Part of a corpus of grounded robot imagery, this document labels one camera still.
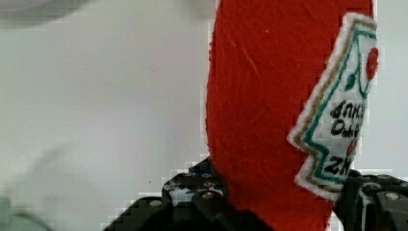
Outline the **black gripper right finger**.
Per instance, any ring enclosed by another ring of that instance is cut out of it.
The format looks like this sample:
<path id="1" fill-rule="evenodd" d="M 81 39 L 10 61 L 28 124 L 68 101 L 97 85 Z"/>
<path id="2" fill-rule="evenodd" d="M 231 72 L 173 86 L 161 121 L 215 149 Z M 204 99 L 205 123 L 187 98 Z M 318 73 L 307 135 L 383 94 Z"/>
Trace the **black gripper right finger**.
<path id="1" fill-rule="evenodd" d="M 334 213 L 344 231 L 408 231 L 407 182 L 351 170 Z"/>

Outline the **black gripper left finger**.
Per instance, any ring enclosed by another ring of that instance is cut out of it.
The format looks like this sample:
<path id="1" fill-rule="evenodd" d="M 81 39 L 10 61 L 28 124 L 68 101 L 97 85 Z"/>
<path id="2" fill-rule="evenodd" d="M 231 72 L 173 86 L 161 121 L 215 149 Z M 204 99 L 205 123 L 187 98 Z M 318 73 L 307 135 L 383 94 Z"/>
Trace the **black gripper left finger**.
<path id="1" fill-rule="evenodd" d="M 172 177 L 160 196 L 138 199 L 103 231 L 274 231 L 228 202 L 223 180 L 205 159 Z"/>

